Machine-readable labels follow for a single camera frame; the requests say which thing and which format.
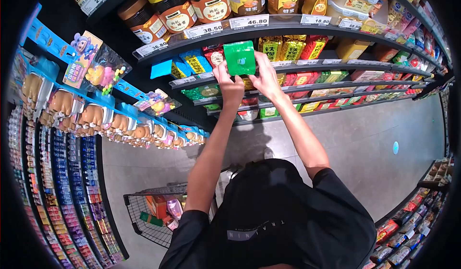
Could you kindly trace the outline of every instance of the floor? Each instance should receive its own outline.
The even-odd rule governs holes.
[[[431,162],[444,154],[437,95],[304,119],[325,147],[331,167],[375,221],[407,197]],[[231,162],[260,160],[264,148],[270,147],[276,158],[295,164],[305,183],[312,185],[282,121],[235,127],[229,140],[223,168]],[[400,145],[397,155],[392,151],[394,141]],[[134,232],[123,194],[186,181],[200,146],[179,151],[145,150],[103,139],[102,149],[107,195],[130,254],[117,268],[157,268],[166,249]],[[226,177],[222,176],[217,199],[225,185]]]

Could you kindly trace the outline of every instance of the gold tea package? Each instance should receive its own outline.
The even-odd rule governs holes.
[[[269,61],[279,61],[282,49],[282,36],[261,37],[258,42],[258,51],[267,55]]]
[[[280,61],[296,61],[306,47],[306,35],[286,35],[283,42]]]

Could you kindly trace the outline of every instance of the orange lid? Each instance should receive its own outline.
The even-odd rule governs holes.
[[[131,18],[147,4],[147,0],[128,0],[117,11],[118,16],[123,20]]]

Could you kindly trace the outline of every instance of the wire basket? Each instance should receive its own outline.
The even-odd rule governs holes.
[[[145,197],[154,195],[183,195],[186,193],[186,188],[187,182],[167,184],[166,187],[146,189],[134,194],[124,195],[123,198],[128,209],[128,214],[130,215],[131,225],[136,234],[160,246],[169,248],[173,232],[166,226],[159,227],[140,219],[141,212],[150,212]]]

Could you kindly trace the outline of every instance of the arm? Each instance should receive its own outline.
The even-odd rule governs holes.
[[[200,210],[208,213],[216,190],[224,152],[231,132],[232,123],[242,102],[245,85],[242,78],[235,76],[235,82],[227,73],[224,61],[213,74],[218,80],[223,95],[223,110],[207,141],[205,148],[192,168],[187,184],[187,201],[184,211]]]
[[[255,57],[260,66],[260,76],[250,75],[249,78],[253,86],[271,100],[275,108],[277,108],[290,133],[296,151],[304,167],[306,167],[309,178],[313,180],[317,172],[323,168],[330,167],[325,149],[312,133],[302,116],[293,107],[288,95],[280,89],[280,85],[277,82],[277,74],[267,55],[255,52]]]

